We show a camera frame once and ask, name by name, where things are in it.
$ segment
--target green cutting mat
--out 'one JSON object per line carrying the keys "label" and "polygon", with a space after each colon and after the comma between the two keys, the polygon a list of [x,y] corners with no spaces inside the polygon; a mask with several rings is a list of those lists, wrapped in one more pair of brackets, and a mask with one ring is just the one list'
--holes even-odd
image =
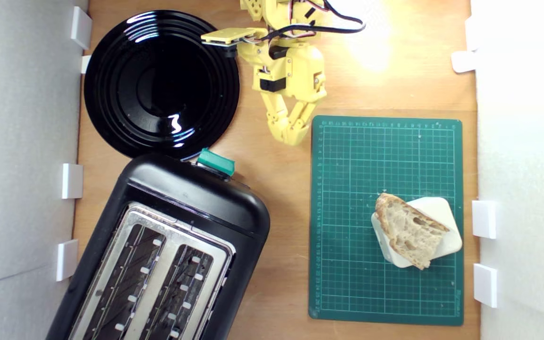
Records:
{"label": "green cutting mat", "polygon": [[309,315],[463,324],[463,250],[420,271],[387,262],[371,225],[380,192],[446,198],[463,235],[458,120],[317,116],[312,135]]}

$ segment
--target yellow robotic arm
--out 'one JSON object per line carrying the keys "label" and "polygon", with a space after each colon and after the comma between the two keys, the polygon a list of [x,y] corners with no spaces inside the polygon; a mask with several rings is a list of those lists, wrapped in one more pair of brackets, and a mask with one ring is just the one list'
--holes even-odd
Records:
{"label": "yellow robotic arm", "polygon": [[[236,48],[253,67],[253,90],[261,93],[272,136],[285,144],[298,145],[308,133],[309,121],[326,97],[324,60],[310,41],[320,32],[352,33],[323,26],[326,13],[339,15],[327,0],[240,0],[254,21],[264,19],[268,28],[225,28],[203,35],[203,43]],[[284,97],[297,100],[289,111]]]}

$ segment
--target toaster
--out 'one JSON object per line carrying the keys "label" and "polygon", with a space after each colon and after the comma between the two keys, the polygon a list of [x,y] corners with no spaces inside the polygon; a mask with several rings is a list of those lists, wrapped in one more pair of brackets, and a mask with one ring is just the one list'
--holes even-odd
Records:
{"label": "toaster", "polygon": [[270,229],[233,162],[158,153],[123,170],[48,340],[227,337]]}

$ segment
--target sourdough bread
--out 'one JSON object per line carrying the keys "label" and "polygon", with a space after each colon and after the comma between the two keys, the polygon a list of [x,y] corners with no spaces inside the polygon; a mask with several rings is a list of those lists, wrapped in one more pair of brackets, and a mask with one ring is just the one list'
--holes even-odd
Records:
{"label": "sourdough bread", "polygon": [[438,245],[449,232],[444,224],[387,193],[377,198],[375,215],[391,248],[421,270],[429,267]]}

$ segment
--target black plate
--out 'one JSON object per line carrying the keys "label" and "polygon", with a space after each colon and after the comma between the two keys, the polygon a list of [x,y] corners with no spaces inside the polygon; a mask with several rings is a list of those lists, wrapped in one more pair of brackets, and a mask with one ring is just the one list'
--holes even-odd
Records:
{"label": "black plate", "polygon": [[121,22],[94,49],[85,75],[89,118],[128,157],[185,160],[214,144],[239,99],[236,60],[201,43],[211,24],[187,13],[149,11]]}

